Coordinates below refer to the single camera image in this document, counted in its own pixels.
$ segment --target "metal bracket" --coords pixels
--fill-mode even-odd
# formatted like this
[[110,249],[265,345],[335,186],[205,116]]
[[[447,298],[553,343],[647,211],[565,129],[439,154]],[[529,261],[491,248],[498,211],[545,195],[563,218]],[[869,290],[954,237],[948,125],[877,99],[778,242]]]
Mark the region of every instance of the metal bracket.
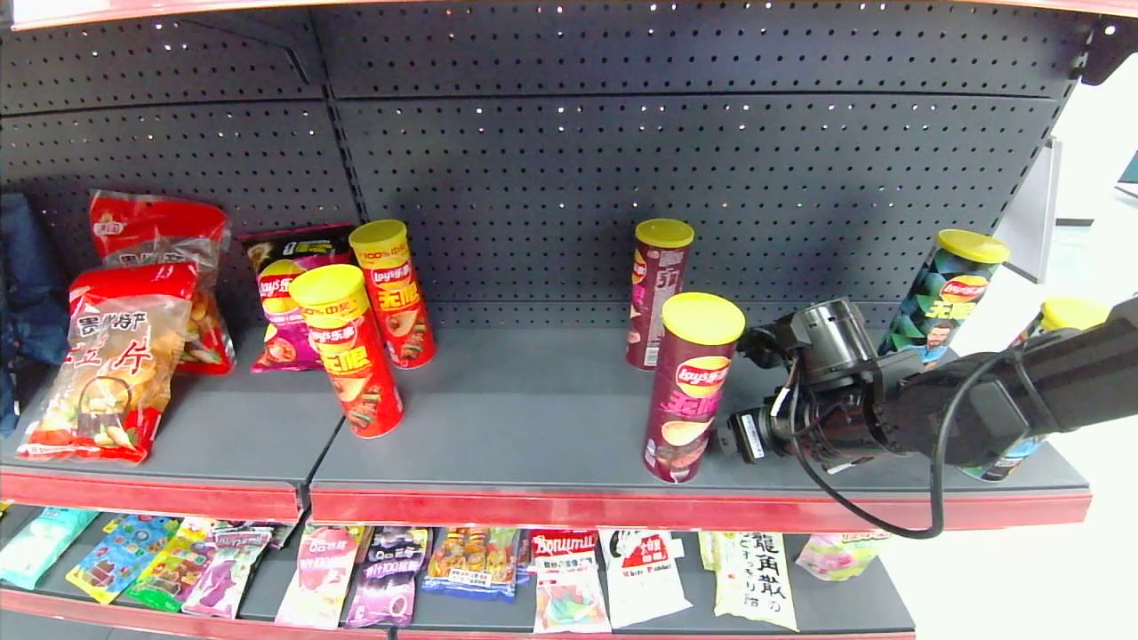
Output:
[[1099,17],[1087,48],[1082,82],[1102,84],[1133,52],[1138,52],[1138,17]]
[[320,48],[316,46],[315,34],[311,31],[297,30],[298,32],[294,33],[250,18],[240,11],[216,11],[209,15],[193,16],[182,22],[224,31],[283,49],[292,68],[296,69],[300,81],[305,84],[323,84],[328,79],[324,73],[324,63],[320,56]]

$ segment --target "store shelf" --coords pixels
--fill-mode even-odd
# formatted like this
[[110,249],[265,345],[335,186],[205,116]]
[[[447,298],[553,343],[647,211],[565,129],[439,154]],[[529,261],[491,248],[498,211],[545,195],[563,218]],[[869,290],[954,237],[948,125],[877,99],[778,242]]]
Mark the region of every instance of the store shelf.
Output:
[[[621,329],[439,331],[436,360],[399,372],[403,424],[363,441],[341,430],[311,483],[329,522],[843,532],[866,528],[791,458],[747,465],[709,451],[685,485],[640,457],[651,374],[624,361]],[[784,381],[736,360],[720,413]],[[924,526],[929,462],[880,459],[830,479],[891,520]],[[1042,448],[1001,484],[948,469],[948,528],[1081,522],[1087,482]]]
[[296,519],[300,487],[336,433],[340,409],[323,371],[249,372],[261,330],[239,340],[222,377],[174,380],[150,457],[138,466],[16,457],[23,429],[42,415],[32,402],[0,443],[0,499],[105,511]]
[[[0,520],[0,542],[6,542],[22,528],[25,520],[39,512],[39,509],[19,506],[13,507],[13,517],[6,515]],[[272,623],[295,571],[295,538],[284,549],[270,552],[262,559],[241,604],[239,620],[223,621],[152,612],[132,605],[126,598],[116,600],[114,606],[98,605],[64,576],[102,539],[101,527],[109,519],[109,515],[96,519],[48,571],[34,593],[8,585],[0,588],[0,608],[104,626],[146,629],[158,633],[216,640],[320,640],[377,638],[381,634],[377,629],[313,631]],[[678,561],[678,567],[684,592],[692,602],[692,608],[630,626],[620,634],[636,634],[637,638],[667,637],[671,640],[724,634],[765,640],[915,638],[913,620],[881,563],[875,563],[861,576],[846,583],[822,582],[791,565],[790,581],[800,634],[739,617],[716,617],[712,613],[715,576],[700,566],[694,534],[682,534],[681,538],[684,539],[686,556]],[[806,536],[787,538],[789,557],[797,557],[805,541]],[[535,600],[533,582],[519,586],[517,599],[510,604],[420,592],[415,598],[414,622],[411,627],[399,631],[398,635],[421,640],[529,634],[534,626]]]
[[[1119,16],[1138,16],[1138,3],[1132,0],[976,0],[978,3],[1011,5],[1039,9],[1089,11]],[[360,5],[368,0],[69,0],[43,2],[13,0],[15,28],[40,28],[149,16],[170,16],[200,11],[254,9],[270,7],[300,7],[312,5]]]

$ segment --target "red chip canister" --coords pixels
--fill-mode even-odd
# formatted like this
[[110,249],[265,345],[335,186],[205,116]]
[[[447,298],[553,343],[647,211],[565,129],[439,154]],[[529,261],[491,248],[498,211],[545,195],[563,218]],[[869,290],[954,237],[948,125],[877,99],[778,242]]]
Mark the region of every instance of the red chip canister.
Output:
[[663,303],[663,340],[652,385],[644,465],[665,482],[695,477],[747,319],[731,301],[701,293]]
[[368,295],[391,363],[417,369],[430,362],[435,336],[411,264],[407,225],[398,220],[369,222],[353,231],[348,243],[368,276]]
[[694,239],[695,230],[679,220],[658,218],[636,225],[627,358],[637,369],[655,368],[663,338],[660,310],[683,287],[687,252]]
[[403,418],[403,401],[368,305],[363,271],[354,264],[318,266],[294,278],[289,295],[352,433],[377,437],[393,430]]

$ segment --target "yellow canister lid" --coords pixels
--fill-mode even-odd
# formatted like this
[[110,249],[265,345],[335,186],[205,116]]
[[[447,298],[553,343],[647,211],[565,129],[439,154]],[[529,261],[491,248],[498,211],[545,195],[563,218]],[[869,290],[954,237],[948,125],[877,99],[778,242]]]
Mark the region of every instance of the yellow canister lid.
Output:
[[1111,309],[1104,304],[1073,296],[1053,296],[1044,301],[1044,330],[1085,330],[1106,322]]
[[636,239],[663,249],[686,247],[695,239],[695,229],[682,220],[654,218],[636,225]]
[[292,279],[288,293],[305,309],[321,310],[363,292],[363,271],[354,264],[327,264]]
[[941,229],[937,232],[937,244],[965,260],[984,264],[999,264],[1012,255],[1011,247],[1003,241],[964,229]]
[[402,241],[406,241],[407,225],[398,220],[377,220],[362,224],[348,236],[348,243],[353,247],[368,247],[369,249],[390,248]]
[[735,303],[695,292],[668,298],[660,318],[676,336],[707,346],[733,343],[747,328],[747,318]]

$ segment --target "pegboard back panel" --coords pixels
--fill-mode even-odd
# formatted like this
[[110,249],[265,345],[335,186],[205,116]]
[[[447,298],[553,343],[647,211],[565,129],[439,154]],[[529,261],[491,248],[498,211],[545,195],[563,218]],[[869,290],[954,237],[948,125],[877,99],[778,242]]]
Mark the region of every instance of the pegboard back panel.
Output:
[[[322,101],[146,106],[0,120],[3,189],[27,195],[71,274],[97,265],[93,188],[216,204],[234,235],[356,222]],[[218,293],[234,325],[262,322],[249,261],[233,243]]]
[[315,14],[339,97],[1062,98],[1094,16],[958,2],[426,2]]
[[365,210],[436,301],[616,302],[636,222],[686,220],[690,289],[896,301],[946,227],[990,230],[1056,102],[950,96],[351,100]]
[[[303,33],[304,10],[241,14],[254,25]],[[284,48],[207,26],[208,16],[123,20],[0,38],[6,115],[217,100],[319,99]]]

